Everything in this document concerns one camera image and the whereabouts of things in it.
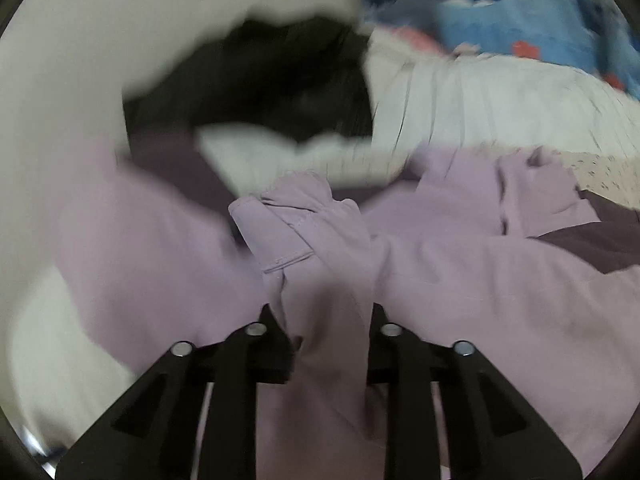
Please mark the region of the lilac and purple jacket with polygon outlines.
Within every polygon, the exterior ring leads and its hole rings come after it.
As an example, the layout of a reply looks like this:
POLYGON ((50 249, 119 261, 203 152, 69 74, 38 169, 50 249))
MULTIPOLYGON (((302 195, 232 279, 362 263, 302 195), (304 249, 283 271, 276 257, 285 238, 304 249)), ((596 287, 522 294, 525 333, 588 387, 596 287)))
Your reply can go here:
POLYGON ((130 370, 273 307, 300 349, 292 384, 258 394, 260 478, 381 477, 376 304, 435 344, 471 339, 594 468, 639 404, 638 229, 606 224, 541 151, 421 148, 412 166, 363 205, 293 172, 215 212, 81 141, 55 166, 55 261, 88 336, 130 370))

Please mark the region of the cherry print bed sheet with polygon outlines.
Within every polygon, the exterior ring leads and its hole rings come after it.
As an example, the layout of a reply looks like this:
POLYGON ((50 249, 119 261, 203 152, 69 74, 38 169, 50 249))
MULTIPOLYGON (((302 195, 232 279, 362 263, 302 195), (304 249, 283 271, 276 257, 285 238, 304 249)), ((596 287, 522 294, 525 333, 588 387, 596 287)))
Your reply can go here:
POLYGON ((639 157, 616 157, 586 152, 560 151, 548 146, 516 148, 497 143, 472 146, 477 154, 502 156, 513 153, 537 153, 542 158, 562 162, 575 176, 582 190, 596 193, 612 202, 639 209, 639 157))

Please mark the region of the black garment on bed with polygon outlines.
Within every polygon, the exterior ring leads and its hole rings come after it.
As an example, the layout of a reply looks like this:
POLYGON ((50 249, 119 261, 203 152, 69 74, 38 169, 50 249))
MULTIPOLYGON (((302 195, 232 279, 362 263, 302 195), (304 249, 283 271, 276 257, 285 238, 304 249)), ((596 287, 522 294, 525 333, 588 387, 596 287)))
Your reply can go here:
POLYGON ((369 139, 368 43, 328 16, 282 25, 248 18, 124 97, 129 146, 213 124, 263 126, 296 143, 325 132, 369 139))

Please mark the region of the whale print blue curtain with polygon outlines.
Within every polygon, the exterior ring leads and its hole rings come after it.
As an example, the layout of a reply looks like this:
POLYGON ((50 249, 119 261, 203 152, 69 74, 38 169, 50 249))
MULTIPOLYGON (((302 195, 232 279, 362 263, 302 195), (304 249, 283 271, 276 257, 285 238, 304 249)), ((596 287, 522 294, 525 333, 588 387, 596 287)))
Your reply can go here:
POLYGON ((639 35, 615 0, 362 0, 362 17, 449 51, 572 66, 639 94, 639 35))

